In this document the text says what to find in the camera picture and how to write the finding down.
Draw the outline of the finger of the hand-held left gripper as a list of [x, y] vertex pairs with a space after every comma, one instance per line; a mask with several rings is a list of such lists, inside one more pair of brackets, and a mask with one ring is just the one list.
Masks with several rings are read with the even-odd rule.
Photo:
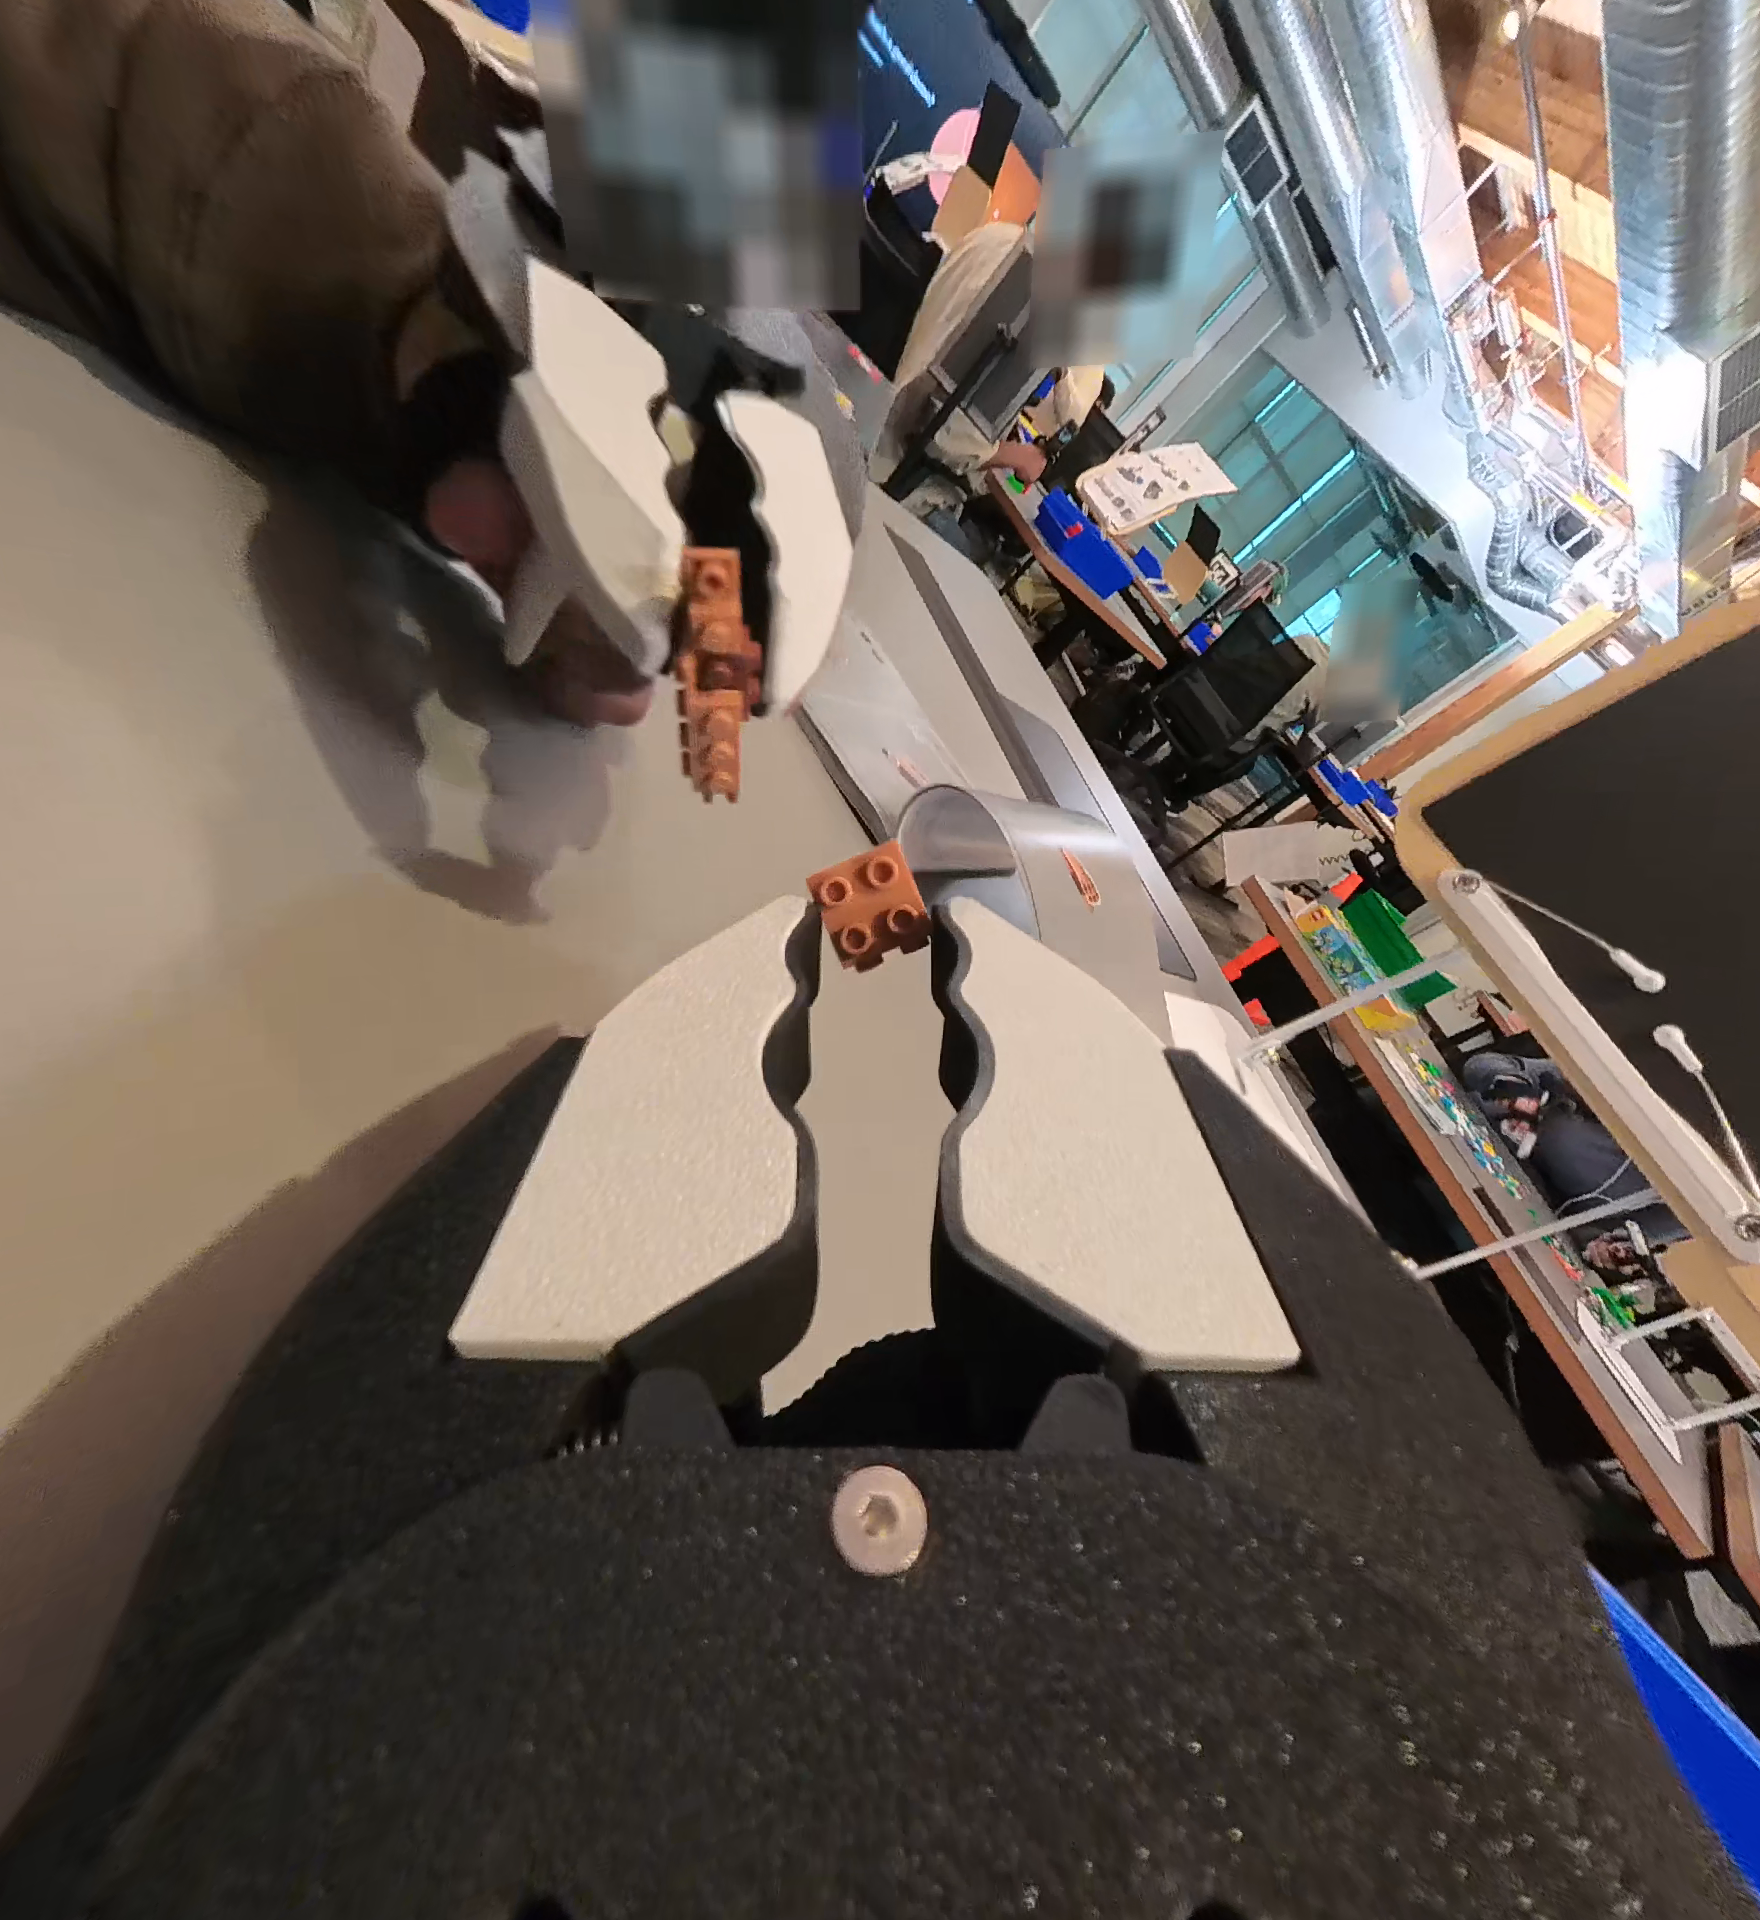
[[762, 391], [723, 391], [707, 452], [723, 460], [716, 500], [733, 543], [707, 556], [733, 635], [726, 675], [751, 716], [797, 706], [837, 638], [853, 541], [810, 421]]
[[526, 262], [526, 362], [512, 376], [500, 456], [530, 524], [503, 596], [506, 660], [523, 665], [577, 607], [642, 674], [669, 660], [682, 520], [653, 409], [657, 349], [594, 292]]

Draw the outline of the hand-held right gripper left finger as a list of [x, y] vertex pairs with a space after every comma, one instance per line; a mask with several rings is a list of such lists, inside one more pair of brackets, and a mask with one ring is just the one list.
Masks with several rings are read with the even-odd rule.
[[449, 1327], [460, 1357], [762, 1381], [818, 1289], [820, 921], [772, 900], [594, 1026]]

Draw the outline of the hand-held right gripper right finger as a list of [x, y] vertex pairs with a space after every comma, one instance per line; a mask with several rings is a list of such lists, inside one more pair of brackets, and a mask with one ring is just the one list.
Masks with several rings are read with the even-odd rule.
[[978, 900], [939, 908], [965, 1091], [939, 1149], [955, 1252], [1152, 1373], [1268, 1375], [1300, 1341], [1174, 1072], [1103, 982]]

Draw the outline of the brown brick assembly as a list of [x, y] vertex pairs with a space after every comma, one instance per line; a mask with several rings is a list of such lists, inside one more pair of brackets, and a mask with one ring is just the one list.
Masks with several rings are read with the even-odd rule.
[[684, 546], [673, 625], [680, 768], [706, 801], [741, 790], [741, 732], [760, 706], [762, 646], [744, 612], [735, 549]]

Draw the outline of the brick instruction booklet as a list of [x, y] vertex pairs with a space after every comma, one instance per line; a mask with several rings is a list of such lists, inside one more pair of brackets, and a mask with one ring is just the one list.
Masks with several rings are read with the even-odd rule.
[[835, 643], [795, 716], [873, 842], [893, 838], [909, 802], [935, 785], [1099, 823], [1095, 849], [1076, 857], [1093, 881], [1120, 881], [1118, 903], [1156, 963], [1153, 997], [1198, 998], [1242, 1020], [1025, 627], [978, 567], [877, 485], [865, 487]]

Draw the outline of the orange brown square brick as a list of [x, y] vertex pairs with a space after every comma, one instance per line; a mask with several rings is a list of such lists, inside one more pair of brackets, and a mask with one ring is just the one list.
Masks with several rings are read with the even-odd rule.
[[931, 940], [915, 873], [894, 838], [808, 876], [804, 888], [844, 969], [871, 971]]

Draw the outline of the blue plastic bin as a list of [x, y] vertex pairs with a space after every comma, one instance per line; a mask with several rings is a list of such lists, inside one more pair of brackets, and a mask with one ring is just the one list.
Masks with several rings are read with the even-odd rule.
[[1685, 1790], [1760, 1905], [1760, 1740], [1615, 1584], [1598, 1570], [1589, 1570], [1589, 1578]]

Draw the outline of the person's left forearm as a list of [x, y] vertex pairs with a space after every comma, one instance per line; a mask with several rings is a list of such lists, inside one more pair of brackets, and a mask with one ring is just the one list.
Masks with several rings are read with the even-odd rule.
[[398, 511], [497, 448], [446, 183], [286, 4], [0, 1], [0, 303]]

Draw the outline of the grey desk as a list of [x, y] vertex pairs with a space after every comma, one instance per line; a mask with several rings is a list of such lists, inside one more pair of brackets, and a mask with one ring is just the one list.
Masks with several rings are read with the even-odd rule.
[[251, 541], [444, 585], [0, 316], [0, 1915], [1093, 1915], [1196, 1904], [1075, 1708], [1034, 1458], [923, 1451], [927, 1556], [849, 1570], [844, 1455], [568, 1451], [582, 1373], [446, 1328], [578, 1045], [839, 844], [795, 736], [746, 825], [503, 714], [598, 851], [548, 925], [423, 891], [432, 788]]

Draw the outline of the person's left hand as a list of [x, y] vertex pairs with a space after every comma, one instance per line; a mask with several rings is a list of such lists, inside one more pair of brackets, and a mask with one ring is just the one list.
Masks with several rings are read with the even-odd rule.
[[[420, 530], [501, 601], [535, 534], [497, 453], [506, 391], [501, 361], [467, 349], [423, 370], [400, 414]], [[651, 706], [650, 678], [572, 598], [510, 672], [541, 707], [577, 728], [630, 728]]]

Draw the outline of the wooden office table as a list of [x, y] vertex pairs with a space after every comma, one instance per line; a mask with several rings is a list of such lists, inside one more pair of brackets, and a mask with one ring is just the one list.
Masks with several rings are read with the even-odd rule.
[[1011, 539], [1021, 549], [1021, 558], [1034, 562], [1055, 585], [1061, 601], [1061, 614], [1037, 640], [1034, 654], [1040, 668], [1051, 670], [1067, 660], [1076, 643], [1088, 648], [1103, 643], [1101, 638], [1116, 643], [1125, 655], [1140, 660], [1146, 668], [1163, 674], [1185, 660], [1199, 660], [1201, 648], [1192, 635], [1179, 632], [1169, 614], [1156, 610], [1142, 598], [1142, 589], [1133, 596], [1125, 591], [1099, 595], [1093, 585], [1076, 573], [1068, 556], [1063, 556], [1038, 527], [1038, 506], [1045, 497], [1043, 482], [1043, 445], [1026, 439], [1003, 439], [988, 465], [982, 468], [982, 495], [998, 510]]

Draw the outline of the stack of blue bins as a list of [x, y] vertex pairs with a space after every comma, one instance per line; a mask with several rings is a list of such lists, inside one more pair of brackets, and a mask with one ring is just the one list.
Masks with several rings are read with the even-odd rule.
[[1136, 552], [1115, 536], [1071, 491], [1051, 487], [1037, 506], [1037, 530], [1046, 549], [1087, 589], [1103, 598], [1135, 592], [1161, 623], [1175, 621], [1177, 604], [1158, 569], [1156, 555], [1140, 560]]

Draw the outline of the white board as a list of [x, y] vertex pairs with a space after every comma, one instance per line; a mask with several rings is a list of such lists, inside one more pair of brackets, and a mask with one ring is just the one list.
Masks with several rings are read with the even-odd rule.
[[1238, 491], [1238, 482], [1201, 444], [1175, 442], [1116, 452], [1087, 468], [1072, 491], [1105, 539], [1126, 543], [1181, 506]]

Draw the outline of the green box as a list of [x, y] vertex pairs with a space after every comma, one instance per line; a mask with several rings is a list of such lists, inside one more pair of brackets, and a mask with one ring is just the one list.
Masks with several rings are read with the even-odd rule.
[[[1368, 956], [1373, 969], [1387, 976], [1398, 973], [1422, 957], [1419, 947], [1405, 932], [1404, 916], [1392, 900], [1387, 900], [1373, 886], [1354, 888], [1341, 903], [1341, 911], [1358, 947]], [[1422, 1011], [1431, 1002], [1454, 991], [1454, 980], [1443, 971], [1423, 971], [1404, 982], [1395, 995], [1412, 1009]]]

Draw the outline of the black office chair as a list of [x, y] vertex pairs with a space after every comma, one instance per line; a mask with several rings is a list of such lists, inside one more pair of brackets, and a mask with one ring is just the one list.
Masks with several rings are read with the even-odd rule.
[[1291, 638], [1268, 602], [1242, 609], [1210, 648], [1156, 690], [1175, 766], [1224, 765], [1273, 719], [1323, 664]]

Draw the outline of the silver ventilation duct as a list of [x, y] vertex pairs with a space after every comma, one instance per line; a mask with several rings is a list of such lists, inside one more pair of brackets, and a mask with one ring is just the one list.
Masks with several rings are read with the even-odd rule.
[[1760, 1], [1606, 1], [1603, 60], [1635, 602], [1675, 640], [1760, 432]]
[[1323, 8], [1142, 1], [1139, 12], [1183, 108], [1220, 136], [1227, 206], [1285, 323], [1304, 338], [1347, 319], [1373, 374], [1396, 374], [1416, 299]]

